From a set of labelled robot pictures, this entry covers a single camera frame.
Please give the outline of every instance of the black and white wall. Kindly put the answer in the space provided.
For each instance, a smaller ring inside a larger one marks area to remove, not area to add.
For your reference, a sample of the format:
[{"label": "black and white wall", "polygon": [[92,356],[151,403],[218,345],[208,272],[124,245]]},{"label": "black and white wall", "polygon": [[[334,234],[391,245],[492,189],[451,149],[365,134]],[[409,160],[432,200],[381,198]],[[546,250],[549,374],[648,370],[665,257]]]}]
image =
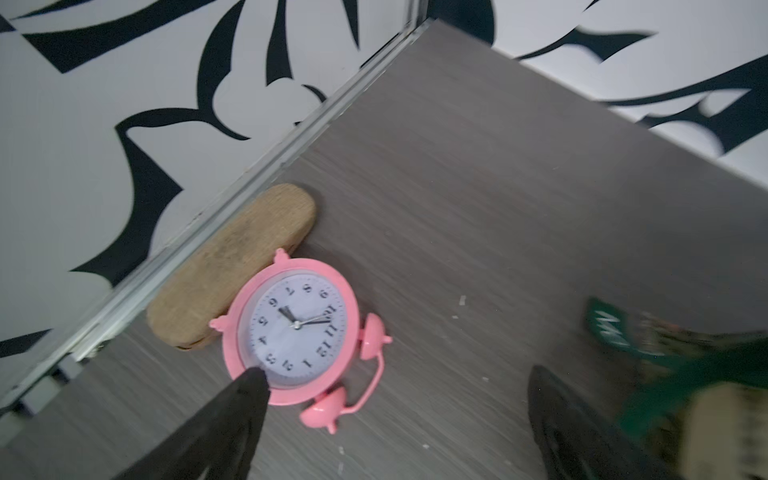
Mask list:
[{"label": "black and white wall", "polygon": [[768,2],[430,0],[430,13],[768,188]]},{"label": "black and white wall", "polygon": [[0,392],[348,81],[407,0],[1,0]]}]

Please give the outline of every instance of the clock face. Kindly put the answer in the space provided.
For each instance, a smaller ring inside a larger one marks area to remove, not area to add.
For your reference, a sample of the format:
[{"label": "clock face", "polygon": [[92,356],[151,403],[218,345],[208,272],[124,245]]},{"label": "clock face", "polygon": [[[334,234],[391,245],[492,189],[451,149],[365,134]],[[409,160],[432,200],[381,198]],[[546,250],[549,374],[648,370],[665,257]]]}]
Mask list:
[{"label": "clock face", "polygon": [[341,293],[308,270],[272,279],[243,311],[240,356],[259,366],[272,387],[295,388],[322,375],[339,355],[346,333]]}]

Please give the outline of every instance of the gray laminate floor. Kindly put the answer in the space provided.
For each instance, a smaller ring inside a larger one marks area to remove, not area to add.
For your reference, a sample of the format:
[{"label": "gray laminate floor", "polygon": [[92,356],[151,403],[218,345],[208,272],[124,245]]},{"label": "gray laminate floor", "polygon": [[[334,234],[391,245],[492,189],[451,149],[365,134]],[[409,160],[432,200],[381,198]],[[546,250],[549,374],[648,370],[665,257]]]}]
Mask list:
[{"label": "gray laminate floor", "polygon": [[[768,194],[443,24],[281,180],[320,207],[297,255],[345,274],[395,342],[337,435],[272,408],[254,478],[544,478],[531,366],[606,415],[634,384],[584,331],[587,296],[765,326]],[[227,383],[220,354],[137,320],[0,453],[2,476],[114,475]],[[355,366],[353,389],[371,373]]]}]

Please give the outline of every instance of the pink alarm clock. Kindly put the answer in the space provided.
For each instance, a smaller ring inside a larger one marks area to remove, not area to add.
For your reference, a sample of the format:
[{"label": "pink alarm clock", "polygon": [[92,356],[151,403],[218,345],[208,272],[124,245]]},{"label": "pink alarm clock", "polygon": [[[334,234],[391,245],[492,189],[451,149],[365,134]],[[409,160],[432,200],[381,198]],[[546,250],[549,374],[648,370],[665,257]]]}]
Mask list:
[{"label": "pink alarm clock", "polygon": [[[290,258],[283,249],[232,302],[226,315],[210,321],[223,334],[224,362],[233,379],[259,367],[270,384],[270,405],[294,405],[314,399],[301,413],[304,425],[336,433],[336,419],[355,413],[384,373],[381,318],[369,313],[360,328],[357,300],[341,273],[309,258]],[[360,400],[345,406],[343,386],[328,389],[344,374],[360,344],[360,358],[379,367]]]}]

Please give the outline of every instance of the minute hand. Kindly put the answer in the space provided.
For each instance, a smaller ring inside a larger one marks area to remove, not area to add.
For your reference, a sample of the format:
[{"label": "minute hand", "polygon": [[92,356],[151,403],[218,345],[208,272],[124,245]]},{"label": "minute hand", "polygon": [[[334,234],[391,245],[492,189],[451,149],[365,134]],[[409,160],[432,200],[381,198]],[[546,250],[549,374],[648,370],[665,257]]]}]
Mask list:
[{"label": "minute hand", "polygon": [[320,320],[320,319],[327,318],[327,317],[328,317],[328,315],[311,316],[310,318],[308,318],[308,319],[306,319],[304,321],[301,321],[301,322],[296,321],[293,324],[293,328],[299,329],[299,328],[301,328],[302,325],[312,325],[312,324],[315,324],[315,323],[330,323],[331,322],[330,320]]}]

